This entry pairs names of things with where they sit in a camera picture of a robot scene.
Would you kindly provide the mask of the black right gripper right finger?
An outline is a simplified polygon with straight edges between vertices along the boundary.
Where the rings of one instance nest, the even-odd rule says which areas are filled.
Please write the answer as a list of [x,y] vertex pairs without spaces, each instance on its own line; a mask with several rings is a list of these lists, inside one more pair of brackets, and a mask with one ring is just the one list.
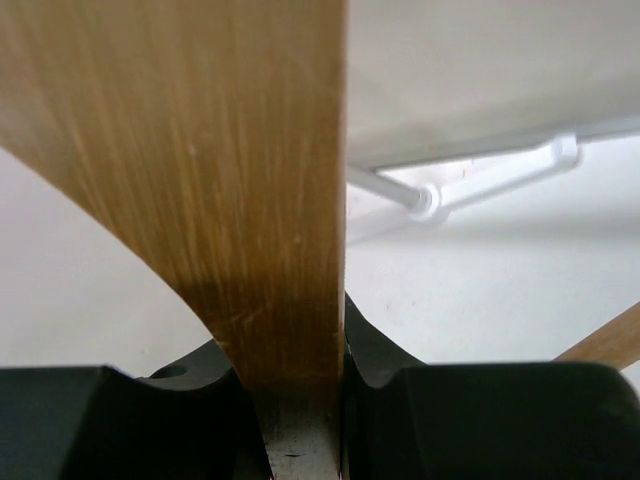
[[345,304],[353,479],[635,479],[639,400],[583,362],[426,364]]

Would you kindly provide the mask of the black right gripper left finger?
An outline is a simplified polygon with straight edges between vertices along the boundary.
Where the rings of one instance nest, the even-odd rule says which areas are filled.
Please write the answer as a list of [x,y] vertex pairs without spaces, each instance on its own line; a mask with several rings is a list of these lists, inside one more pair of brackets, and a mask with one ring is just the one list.
[[1,371],[4,479],[267,479],[255,414],[213,341],[132,378],[107,366]]

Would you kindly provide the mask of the wooden clothes hanger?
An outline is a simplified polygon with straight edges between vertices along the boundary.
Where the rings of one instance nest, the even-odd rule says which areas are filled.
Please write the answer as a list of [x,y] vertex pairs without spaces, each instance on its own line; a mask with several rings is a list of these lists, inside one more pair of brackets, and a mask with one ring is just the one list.
[[[466,142],[639,117],[635,1],[5,1],[1,144],[211,332],[267,479],[353,479],[347,167],[478,173]],[[622,370],[636,308],[550,362]]]

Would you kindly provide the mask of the white clothes rack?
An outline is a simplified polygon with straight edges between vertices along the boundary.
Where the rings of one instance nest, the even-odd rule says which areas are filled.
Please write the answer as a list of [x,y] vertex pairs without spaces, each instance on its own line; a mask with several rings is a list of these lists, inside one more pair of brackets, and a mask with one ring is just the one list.
[[448,181],[408,184],[371,167],[347,167],[347,183],[399,206],[405,218],[425,225],[444,222],[454,211],[482,203],[517,189],[576,169],[583,146],[594,140],[639,132],[639,117],[618,117],[578,125],[566,132],[512,135],[474,140],[435,158],[443,163],[471,156],[484,159],[506,155],[506,160],[478,173]]

